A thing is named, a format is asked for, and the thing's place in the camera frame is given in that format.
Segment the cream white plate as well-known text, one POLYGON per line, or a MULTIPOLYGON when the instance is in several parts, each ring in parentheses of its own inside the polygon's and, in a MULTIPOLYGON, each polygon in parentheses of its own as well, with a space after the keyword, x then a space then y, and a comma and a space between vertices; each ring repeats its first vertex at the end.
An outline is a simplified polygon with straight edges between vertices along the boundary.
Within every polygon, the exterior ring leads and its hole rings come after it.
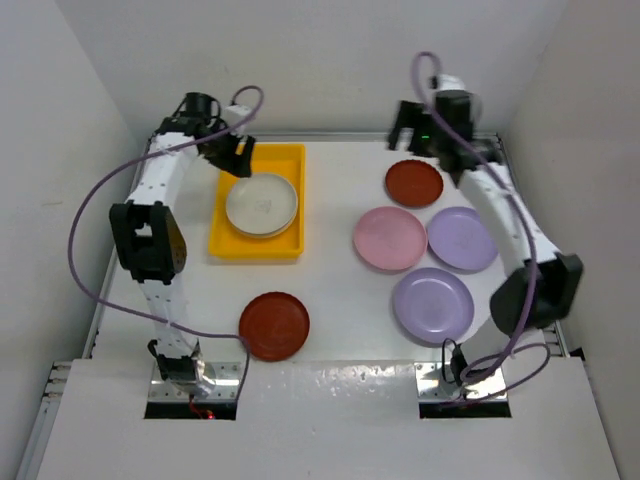
POLYGON ((299 206, 294 186, 273 173, 238 180, 225 202, 231 225, 250 233, 266 233, 294 220, 299 206))

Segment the red plate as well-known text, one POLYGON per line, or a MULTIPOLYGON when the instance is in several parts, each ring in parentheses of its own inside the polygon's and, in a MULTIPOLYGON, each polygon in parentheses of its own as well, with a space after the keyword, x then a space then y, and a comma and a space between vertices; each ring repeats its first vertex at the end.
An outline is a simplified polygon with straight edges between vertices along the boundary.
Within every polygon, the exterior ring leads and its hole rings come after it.
POLYGON ((255 358, 279 362, 303 347, 310 331, 310 316, 295 296, 268 292, 247 304, 240 316, 238 331, 255 358))
POLYGON ((424 208, 435 203, 443 193, 441 174, 419 160, 403 160, 393 164, 384 179, 387 194, 408 208, 424 208))

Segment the pink plate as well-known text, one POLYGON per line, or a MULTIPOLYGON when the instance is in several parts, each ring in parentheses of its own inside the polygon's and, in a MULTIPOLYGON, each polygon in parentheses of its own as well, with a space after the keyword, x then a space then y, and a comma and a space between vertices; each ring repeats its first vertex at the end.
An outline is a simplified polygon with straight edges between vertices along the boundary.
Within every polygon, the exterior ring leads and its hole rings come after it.
POLYGON ((353 230, 358 255, 384 271, 402 271, 426 254, 427 232, 420 220, 398 207, 381 206, 364 213, 353 230))

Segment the purple plate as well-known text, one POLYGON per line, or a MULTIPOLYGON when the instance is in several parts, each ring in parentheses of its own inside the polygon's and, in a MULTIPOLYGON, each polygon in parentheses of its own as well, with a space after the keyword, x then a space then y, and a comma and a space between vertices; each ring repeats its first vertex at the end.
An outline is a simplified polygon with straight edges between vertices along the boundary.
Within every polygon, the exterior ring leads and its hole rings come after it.
POLYGON ((398 323, 411 336, 433 345, 459 340, 475 313, 467 286, 439 268, 406 274, 394 287, 391 303, 398 323))
POLYGON ((426 226, 431 251, 458 270, 478 272, 490 267, 498 249, 478 213, 468 207, 449 207, 426 226))

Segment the red plate front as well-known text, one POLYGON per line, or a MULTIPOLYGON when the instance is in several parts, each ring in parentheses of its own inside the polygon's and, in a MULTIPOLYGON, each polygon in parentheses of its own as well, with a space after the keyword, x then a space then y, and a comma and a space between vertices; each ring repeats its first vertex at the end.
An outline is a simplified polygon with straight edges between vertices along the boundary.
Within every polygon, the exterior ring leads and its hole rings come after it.
POLYGON ((310 331, 310 316, 295 296, 268 292, 247 304, 240 316, 238 331, 255 358, 279 362, 303 347, 310 331))

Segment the blue plate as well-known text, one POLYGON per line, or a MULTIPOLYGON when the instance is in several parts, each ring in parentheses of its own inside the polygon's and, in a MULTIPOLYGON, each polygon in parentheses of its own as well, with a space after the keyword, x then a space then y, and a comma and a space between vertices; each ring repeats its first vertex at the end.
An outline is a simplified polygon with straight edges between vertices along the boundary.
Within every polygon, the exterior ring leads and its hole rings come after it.
POLYGON ((242 229, 239 229, 236 226, 234 226, 233 228, 237 233, 244 235, 245 237, 256 238, 256 239, 267 239, 267 238, 276 237, 281 233, 284 233, 286 230, 288 230, 291 227, 292 224, 293 224, 293 220, 290 221, 288 224, 283 225, 281 228, 277 230, 273 230, 271 232, 266 232, 266 233, 250 233, 242 229))

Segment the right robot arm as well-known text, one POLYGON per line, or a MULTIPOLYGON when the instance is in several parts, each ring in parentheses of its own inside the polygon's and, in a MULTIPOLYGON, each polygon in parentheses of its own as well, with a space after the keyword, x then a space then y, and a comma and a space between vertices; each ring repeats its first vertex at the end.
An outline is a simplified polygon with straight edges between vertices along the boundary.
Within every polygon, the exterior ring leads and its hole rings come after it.
POLYGON ((394 150, 409 129, 408 152, 435 156, 488 229, 504 267, 506 278, 489 299, 489 319, 454 345, 442 371, 459 389, 485 380, 509 355, 531 347, 531 332, 566 318, 584 271, 578 255, 562 253, 538 228, 497 143, 475 136, 473 102, 464 90, 436 92, 430 108, 402 100, 387 135, 394 150))

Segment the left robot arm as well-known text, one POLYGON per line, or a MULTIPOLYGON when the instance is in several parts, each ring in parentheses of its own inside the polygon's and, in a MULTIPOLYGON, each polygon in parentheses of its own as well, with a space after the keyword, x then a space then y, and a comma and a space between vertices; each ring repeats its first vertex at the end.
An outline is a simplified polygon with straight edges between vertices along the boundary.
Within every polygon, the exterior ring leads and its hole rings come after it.
POLYGON ((236 178, 251 176, 255 140, 230 130, 222 117, 229 113, 244 119, 249 112, 238 104, 224 109, 204 93, 187 93, 154 132, 138 185, 109 211, 119 262, 140 286, 151 314, 162 320, 148 344, 160 376, 192 397, 212 391, 213 373, 198 338, 185 330, 181 273, 187 245, 172 209, 185 174, 198 160, 236 178))

